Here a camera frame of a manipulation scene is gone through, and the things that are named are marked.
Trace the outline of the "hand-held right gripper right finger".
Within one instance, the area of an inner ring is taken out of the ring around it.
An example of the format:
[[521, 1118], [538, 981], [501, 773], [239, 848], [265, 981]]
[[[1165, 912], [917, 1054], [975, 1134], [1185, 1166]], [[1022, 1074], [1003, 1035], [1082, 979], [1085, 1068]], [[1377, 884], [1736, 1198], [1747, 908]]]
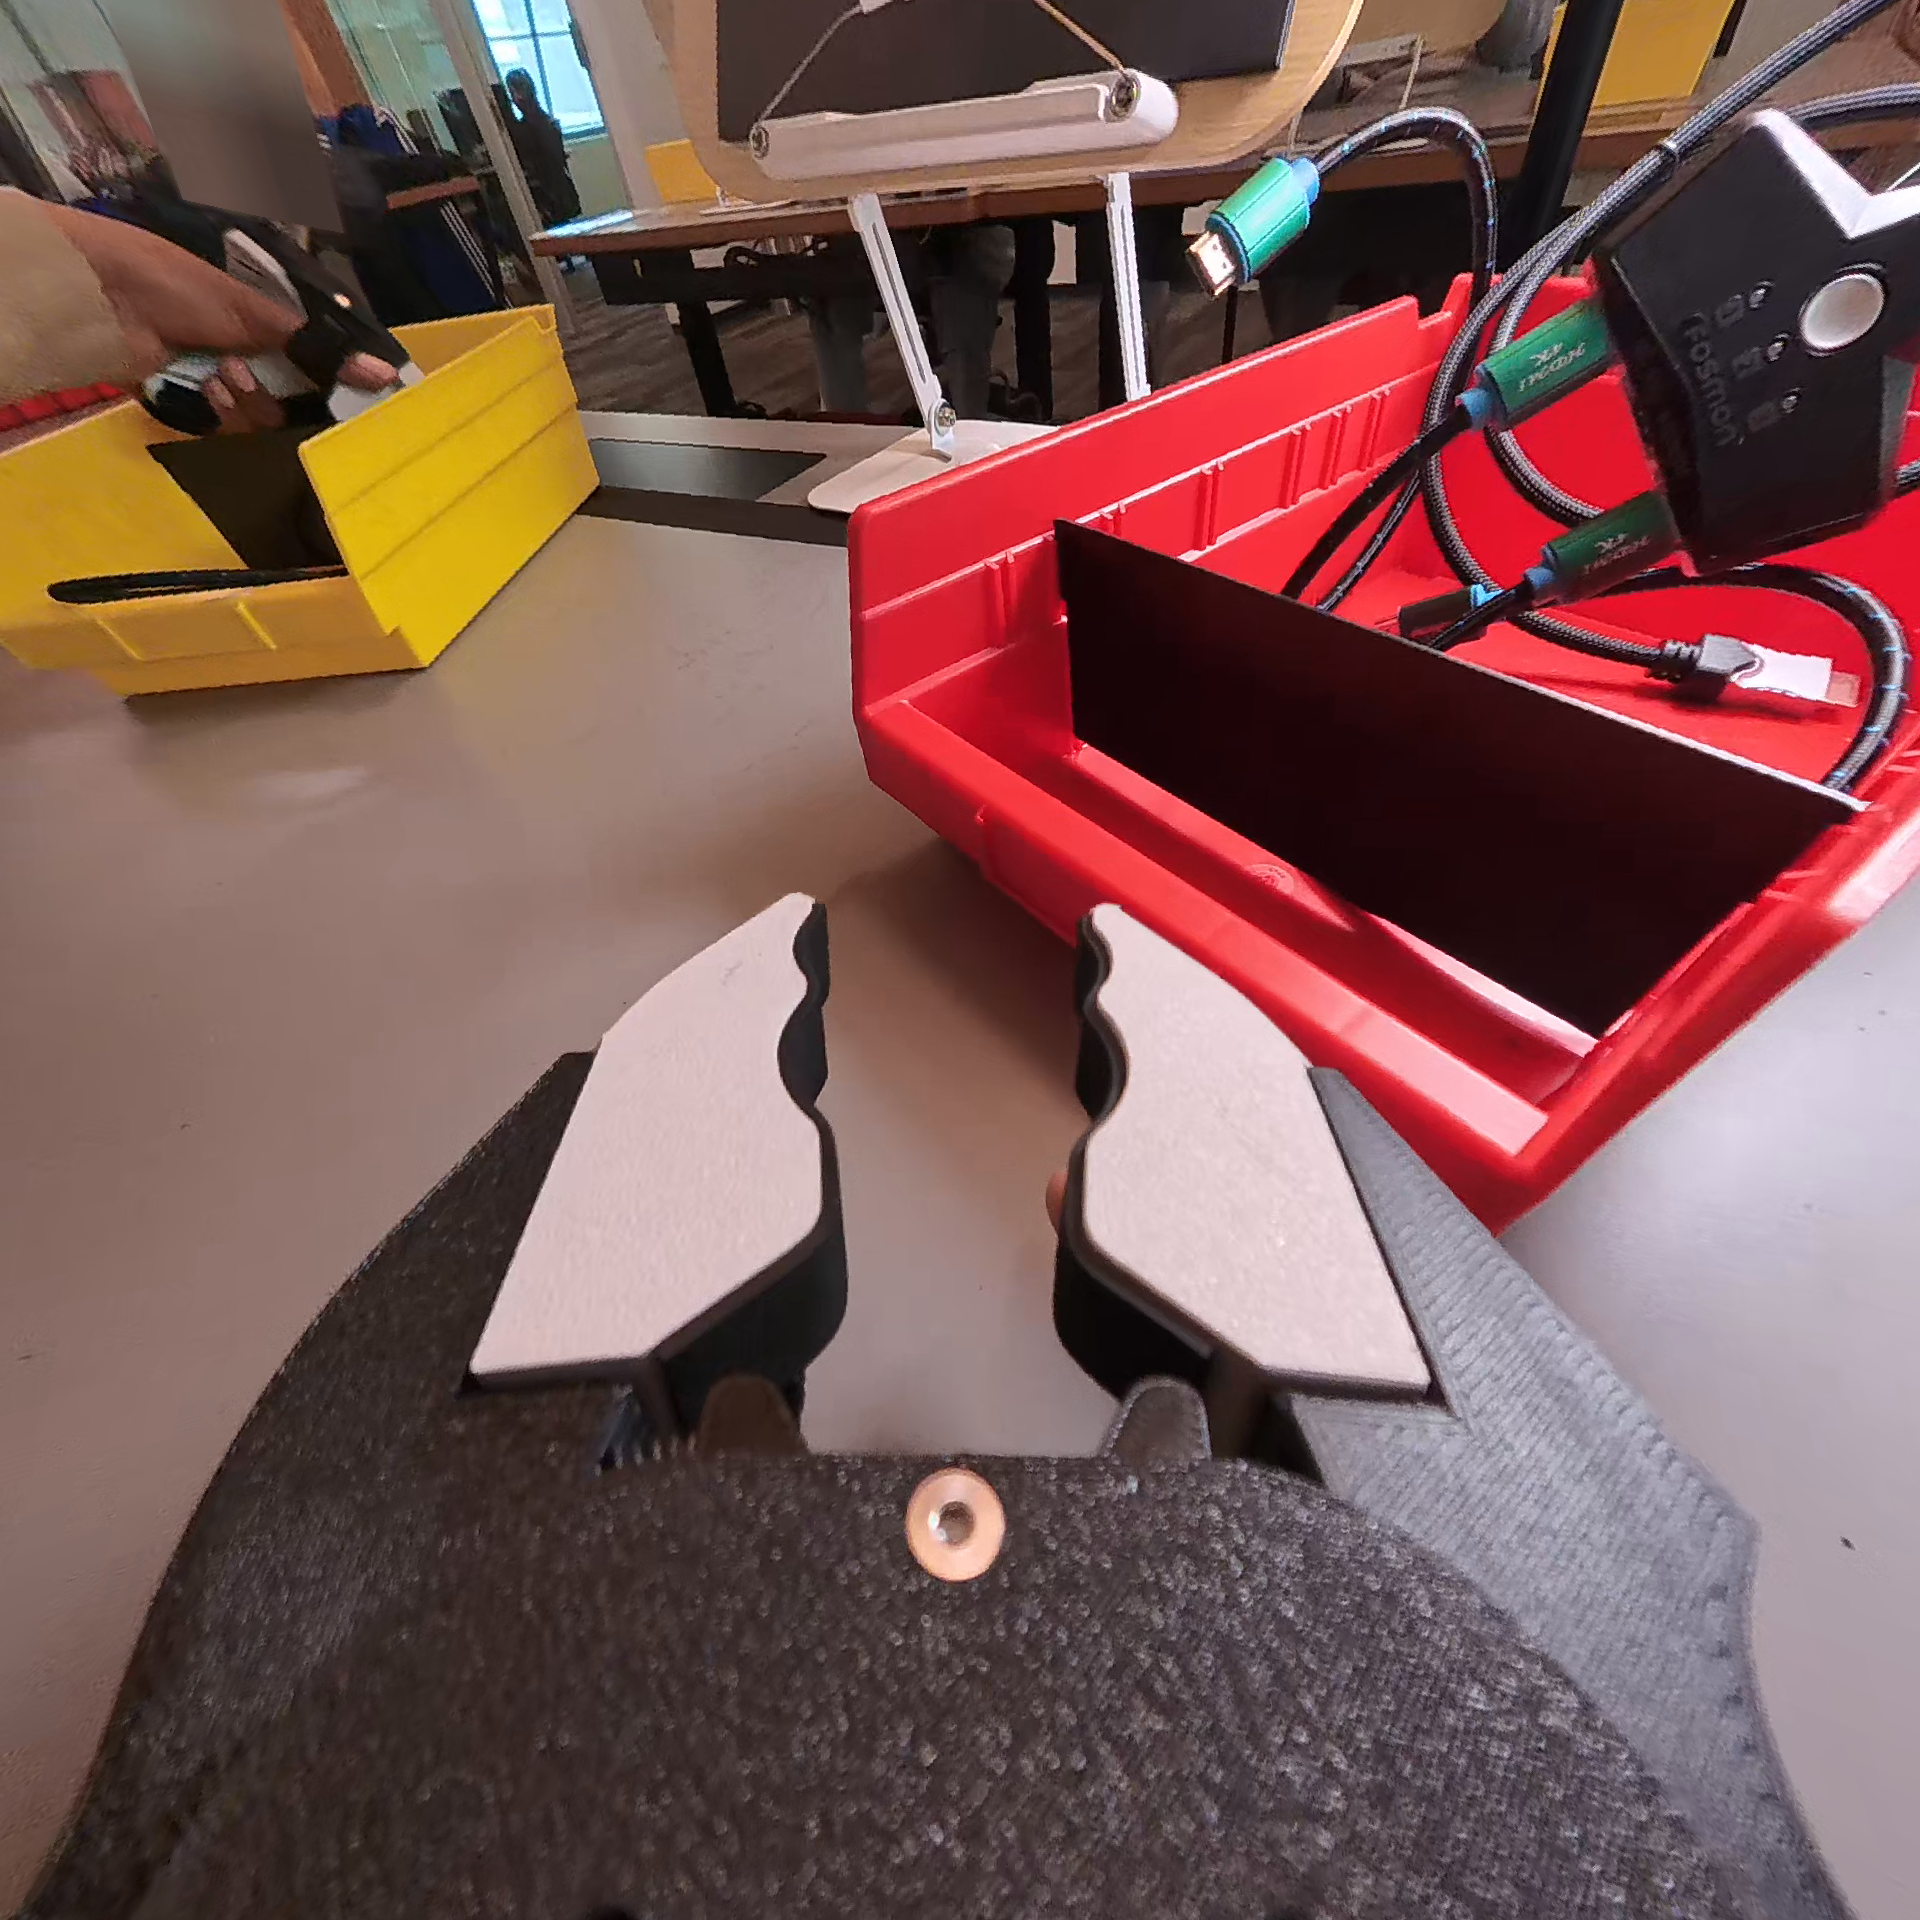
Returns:
[[1430, 1365], [1306, 1054], [1226, 979], [1100, 901], [1073, 933], [1073, 1096], [1056, 1333], [1127, 1399], [1211, 1416], [1280, 1393], [1430, 1399]]

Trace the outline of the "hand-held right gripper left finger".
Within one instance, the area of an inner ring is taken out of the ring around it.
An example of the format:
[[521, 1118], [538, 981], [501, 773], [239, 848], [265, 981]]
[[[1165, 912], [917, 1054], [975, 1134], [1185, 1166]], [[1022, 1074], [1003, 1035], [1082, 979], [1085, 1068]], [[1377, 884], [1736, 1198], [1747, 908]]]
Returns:
[[653, 1427], [715, 1427], [710, 1399], [758, 1380], [779, 1423], [801, 1416], [849, 1303], [828, 994], [828, 908], [779, 897], [600, 1035], [476, 1391], [607, 1380]]

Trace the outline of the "yellow plastic bin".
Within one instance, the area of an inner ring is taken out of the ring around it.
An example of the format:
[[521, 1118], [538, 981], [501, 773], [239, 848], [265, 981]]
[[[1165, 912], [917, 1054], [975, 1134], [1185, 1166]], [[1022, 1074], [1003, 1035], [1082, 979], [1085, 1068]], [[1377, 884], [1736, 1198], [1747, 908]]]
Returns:
[[95, 605], [55, 583], [235, 575], [246, 556], [156, 455], [194, 444], [137, 399], [7, 453], [0, 638], [115, 695], [430, 667], [585, 501], [596, 465], [548, 307], [403, 325], [421, 383], [289, 446], [343, 575]]
[[1626, 0], [1590, 107], [1691, 100], [1736, 8], [1736, 0]]

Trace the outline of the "red plastic bin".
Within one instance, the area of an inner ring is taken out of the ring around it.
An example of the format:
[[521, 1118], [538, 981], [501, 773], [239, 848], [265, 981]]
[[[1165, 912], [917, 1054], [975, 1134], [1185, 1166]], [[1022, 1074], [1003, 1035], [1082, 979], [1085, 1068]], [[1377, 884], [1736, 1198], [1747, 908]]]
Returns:
[[[1280, 590], [1332, 514], [1413, 444], [1467, 307], [1467, 283], [1430, 316], [1390, 299], [857, 508], [849, 706], [874, 783], [985, 884], [1062, 941], [1089, 908], [1127, 908], [1268, 1010], [1314, 1068], [1344, 1070], [1482, 1228], [1513, 1228], [1915, 877], [1915, 706], [1850, 792], [1861, 816], [1601, 1039], [1085, 745], [1056, 520]], [[1396, 614], [1430, 590], [1445, 569], [1413, 517], [1337, 620], [1396, 632]], [[1513, 625], [1450, 659], [1812, 783], [1874, 695], [1856, 625], [1782, 590], [1658, 590], [1587, 625], [1614, 645], [1708, 632], [1827, 659], [1856, 702], [1733, 685], [1685, 706], [1636, 664], [1566, 659]]]

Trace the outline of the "person's left forearm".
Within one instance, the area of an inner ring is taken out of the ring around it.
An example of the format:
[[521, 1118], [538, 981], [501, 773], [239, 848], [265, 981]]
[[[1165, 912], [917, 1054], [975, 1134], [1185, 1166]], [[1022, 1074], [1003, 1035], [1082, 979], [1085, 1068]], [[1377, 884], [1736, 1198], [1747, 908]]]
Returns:
[[0, 399], [127, 385], [166, 360], [132, 294], [156, 236], [95, 214], [0, 194]]

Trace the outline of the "person's left hand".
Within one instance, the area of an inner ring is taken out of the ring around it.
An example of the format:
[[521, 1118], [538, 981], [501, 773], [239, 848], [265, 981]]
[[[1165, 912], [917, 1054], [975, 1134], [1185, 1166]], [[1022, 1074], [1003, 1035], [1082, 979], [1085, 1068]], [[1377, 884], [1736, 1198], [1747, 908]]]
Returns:
[[61, 214], [61, 229], [107, 299], [107, 325], [68, 385], [104, 383], [132, 390], [171, 360], [203, 351], [213, 357], [203, 399], [220, 432], [287, 427], [287, 407], [254, 378], [254, 360], [287, 351], [303, 325], [300, 310], [149, 229], [95, 214]]

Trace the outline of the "dark striped jacket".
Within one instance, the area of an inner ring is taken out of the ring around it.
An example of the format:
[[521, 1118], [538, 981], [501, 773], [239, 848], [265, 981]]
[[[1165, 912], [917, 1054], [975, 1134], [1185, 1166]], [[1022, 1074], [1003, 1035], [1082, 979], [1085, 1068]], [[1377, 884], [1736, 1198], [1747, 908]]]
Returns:
[[462, 163], [370, 104], [318, 113], [343, 241], [360, 294], [387, 329], [501, 310], [497, 268], [465, 194], [393, 206], [462, 181]]

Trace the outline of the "wooden table black legs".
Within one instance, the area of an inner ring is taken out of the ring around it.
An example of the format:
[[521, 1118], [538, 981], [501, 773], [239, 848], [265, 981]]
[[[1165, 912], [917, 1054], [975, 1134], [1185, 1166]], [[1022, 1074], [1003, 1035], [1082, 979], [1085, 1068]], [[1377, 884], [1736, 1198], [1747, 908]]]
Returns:
[[[933, 189], [883, 194], [893, 236], [949, 224], [1106, 224], [1104, 189], [1089, 181], [1046, 181], [1031, 189]], [[653, 214], [610, 214], [538, 229], [530, 256], [585, 258], [607, 307], [666, 307], [679, 318], [697, 390], [710, 420], [758, 420], [731, 393], [731, 371], [715, 307], [771, 307], [849, 294], [874, 289], [854, 246], [849, 201], [679, 201]]]

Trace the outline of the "white desk lamp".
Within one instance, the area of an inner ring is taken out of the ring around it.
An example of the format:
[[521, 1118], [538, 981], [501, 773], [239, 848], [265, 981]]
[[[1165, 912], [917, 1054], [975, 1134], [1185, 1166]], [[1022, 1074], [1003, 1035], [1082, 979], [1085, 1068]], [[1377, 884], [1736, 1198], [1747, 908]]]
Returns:
[[920, 337], [908, 294], [900, 256], [883, 222], [879, 181], [917, 168], [985, 168], [1015, 161], [1093, 161], [1161, 144], [1177, 128], [1177, 94], [1132, 64], [1100, 74], [1038, 80], [1018, 94], [961, 104], [886, 107], [886, 113], [764, 113], [752, 128], [759, 176], [779, 182], [854, 181], [847, 214], [879, 276], [886, 336], [900, 351], [920, 432], [874, 453], [868, 461], [821, 479], [806, 494], [812, 514], [854, 517], [900, 487], [945, 479], [956, 465], [989, 461], [1043, 439], [1026, 421], [956, 420]]

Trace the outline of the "black hdmi switch box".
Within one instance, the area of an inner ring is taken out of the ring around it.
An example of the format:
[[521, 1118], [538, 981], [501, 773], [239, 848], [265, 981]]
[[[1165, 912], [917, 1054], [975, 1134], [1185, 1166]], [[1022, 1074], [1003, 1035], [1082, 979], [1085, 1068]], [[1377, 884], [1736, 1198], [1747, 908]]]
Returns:
[[1861, 529], [1896, 496], [1920, 194], [1863, 189], [1788, 113], [1733, 121], [1590, 248], [1631, 412], [1698, 569]]

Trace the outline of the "black metal post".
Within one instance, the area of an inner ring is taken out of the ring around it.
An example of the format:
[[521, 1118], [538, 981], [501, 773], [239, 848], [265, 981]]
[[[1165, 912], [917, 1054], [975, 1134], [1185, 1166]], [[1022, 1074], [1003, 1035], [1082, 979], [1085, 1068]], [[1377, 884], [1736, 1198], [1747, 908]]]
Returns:
[[1501, 241], [1513, 241], [1513, 258], [1537, 248], [1564, 218], [1564, 194], [1572, 182], [1576, 144], [1598, 107], [1620, 8], [1626, 0], [1566, 0], [1557, 8], [1557, 40], [1542, 74], [1542, 104], [1501, 218], [1509, 222]]

